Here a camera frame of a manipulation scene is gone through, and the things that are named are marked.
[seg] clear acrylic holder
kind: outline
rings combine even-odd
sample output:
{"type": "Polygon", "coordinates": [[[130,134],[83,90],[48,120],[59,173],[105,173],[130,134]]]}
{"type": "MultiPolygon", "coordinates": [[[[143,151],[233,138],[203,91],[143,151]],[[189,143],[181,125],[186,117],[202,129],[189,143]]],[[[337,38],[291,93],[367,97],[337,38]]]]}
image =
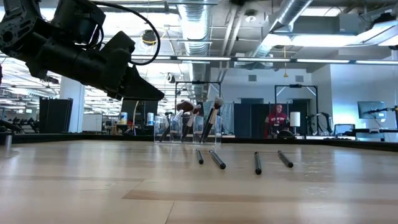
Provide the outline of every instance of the clear acrylic holder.
{"type": "Polygon", "coordinates": [[[182,117],[180,115],[173,115],[170,119],[170,141],[181,142],[182,136],[182,117]]]}
{"type": "Polygon", "coordinates": [[[201,135],[205,130],[205,118],[203,116],[195,116],[193,122],[193,143],[194,144],[220,144],[221,143],[221,117],[217,116],[215,123],[212,125],[209,135],[205,142],[200,142],[201,135]]]}
{"type": "Polygon", "coordinates": [[[170,133],[165,134],[169,128],[169,118],[166,116],[155,116],[154,122],[154,141],[170,142],[170,133]]]}
{"type": "Polygon", "coordinates": [[[170,117],[170,131],[167,135],[163,137],[161,141],[161,136],[169,126],[167,117],[156,116],[155,117],[155,142],[172,142],[179,144],[221,144],[221,117],[217,116],[215,123],[212,125],[209,135],[205,142],[200,142],[201,135],[205,128],[205,118],[200,115],[195,115],[193,117],[192,127],[189,128],[187,135],[182,139],[183,131],[187,127],[187,123],[190,116],[177,116],[173,115],[170,117]]]}

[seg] white lampshade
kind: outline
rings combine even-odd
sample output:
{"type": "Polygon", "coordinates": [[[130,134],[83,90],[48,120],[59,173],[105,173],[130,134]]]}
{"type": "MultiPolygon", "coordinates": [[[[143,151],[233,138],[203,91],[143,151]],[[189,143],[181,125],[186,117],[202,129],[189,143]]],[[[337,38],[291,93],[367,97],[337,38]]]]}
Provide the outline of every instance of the white lampshade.
{"type": "Polygon", "coordinates": [[[290,112],[290,127],[300,127],[300,112],[290,112]]]}

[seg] wall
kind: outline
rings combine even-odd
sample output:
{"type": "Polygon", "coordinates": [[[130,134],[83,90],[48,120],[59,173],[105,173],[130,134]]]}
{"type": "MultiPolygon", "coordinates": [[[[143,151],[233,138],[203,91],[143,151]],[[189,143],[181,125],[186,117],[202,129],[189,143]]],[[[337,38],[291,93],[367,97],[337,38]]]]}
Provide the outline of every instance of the wall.
{"type": "MultiPolygon", "coordinates": [[[[333,116],[332,94],[331,94],[331,73],[330,65],[318,69],[312,73],[312,82],[318,86],[318,110],[333,116]]],[[[312,104],[312,112],[315,114],[315,104],[312,104]]]]}
{"type": "MultiPolygon", "coordinates": [[[[354,123],[360,128],[378,128],[371,119],[359,119],[358,101],[385,101],[386,107],[396,105],[398,74],[392,66],[332,65],[333,120],[354,123]]],[[[393,113],[387,114],[386,128],[395,128],[393,113]]]]}
{"type": "MultiPolygon", "coordinates": [[[[212,70],[212,74],[218,74],[217,70],[212,70]]],[[[311,85],[311,74],[303,69],[289,69],[284,77],[285,71],[279,70],[243,70],[229,69],[225,75],[221,85],[221,94],[226,102],[240,103],[241,98],[263,98],[264,102],[275,102],[274,85],[290,85],[297,84],[296,75],[304,77],[302,85],[311,85]],[[256,82],[249,82],[248,75],[257,75],[256,82]]],[[[210,91],[212,98],[215,91],[210,91]]],[[[315,99],[315,97],[307,89],[291,89],[286,88],[278,96],[279,103],[286,103],[291,99],[315,99]]]]}
{"type": "MultiPolygon", "coordinates": [[[[378,128],[372,119],[359,119],[358,101],[384,101],[394,107],[398,97],[398,72],[393,66],[327,65],[312,74],[319,87],[319,111],[333,115],[335,124],[355,124],[357,128],[378,128]]],[[[385,128],[396,128],[393,112],[387,113],[385,128]]],[[[387,141],[396,141],[389,134],[387,141]]]]}

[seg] man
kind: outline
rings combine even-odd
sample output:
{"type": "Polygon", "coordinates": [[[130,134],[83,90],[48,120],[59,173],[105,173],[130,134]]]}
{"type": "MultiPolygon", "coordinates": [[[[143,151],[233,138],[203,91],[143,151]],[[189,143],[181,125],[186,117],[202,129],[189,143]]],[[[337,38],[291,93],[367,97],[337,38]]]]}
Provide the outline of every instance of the man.
{"type": "Polygon", "coordinates": [[[287,115],[282,112],[282,109],[282,105],[275,105],[274,109],[271,111],[271,114],[266,118],[266,130],[264,133],[265,138],[268,138],[270,135],[270,129],[276,128],[276,130],[280,131],[283,129],[285,122],[289,120],[287,115]]]}

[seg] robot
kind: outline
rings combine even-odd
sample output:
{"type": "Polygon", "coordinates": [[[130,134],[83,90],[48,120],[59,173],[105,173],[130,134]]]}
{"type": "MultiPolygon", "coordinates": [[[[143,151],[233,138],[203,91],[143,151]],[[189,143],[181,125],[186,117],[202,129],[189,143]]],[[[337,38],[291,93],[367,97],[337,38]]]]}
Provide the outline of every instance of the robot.
{"type": "Polygon", "coordinates": [[[101,3],[60,0],[47,22],[39,0],[4,0],[0,50],[24,61],[30,74],[42,80],[52,71],[118,100],[161,100],[164,94],[140,77],[136,65],[128,66],[133,40],[120,31],[102,47],[105,13],[96,4],[101,3]]]}

